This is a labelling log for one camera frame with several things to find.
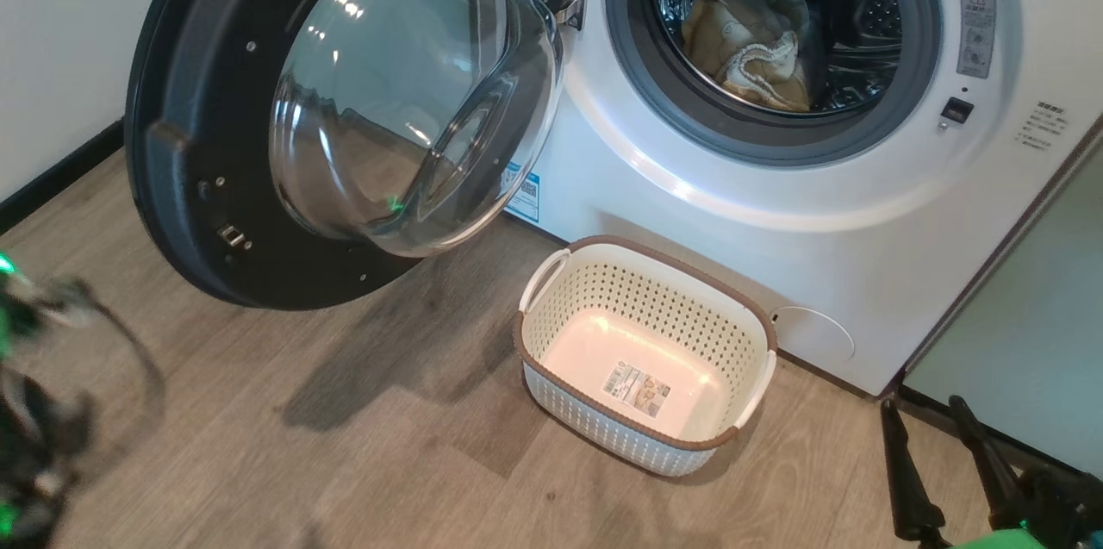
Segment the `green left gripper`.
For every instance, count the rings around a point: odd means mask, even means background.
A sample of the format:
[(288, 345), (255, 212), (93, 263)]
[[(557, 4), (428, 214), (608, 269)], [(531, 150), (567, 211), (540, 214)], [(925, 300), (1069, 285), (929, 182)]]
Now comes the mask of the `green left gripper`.
[(31, 279), (1, 254), (3, 359), (58, 327), (85, 327), (96, 314), (90, 286), (78, 278)]

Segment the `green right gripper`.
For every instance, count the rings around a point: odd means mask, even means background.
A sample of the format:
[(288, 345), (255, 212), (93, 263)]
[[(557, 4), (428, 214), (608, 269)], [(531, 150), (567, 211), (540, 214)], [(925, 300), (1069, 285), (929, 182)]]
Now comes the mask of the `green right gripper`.
[[(952, 548), (1045, 549), (1045, 545), (1026, 529), (1028, 512), (1018, 486), (1018, 475), (998, 451), (988, 428), (970, 410), (964, 397), (950, 396), (947, 403), (960, 440), (973, 456), (988, 500), (989, 525), (995, 530)], [(906, 426), (890, 397), (880, 402), (880, 422), (895, 537), (918, 543), (945, 543), (941, 534), (945, 525), (944, 514), (927, 496), (913, 456), (907, 448)]]

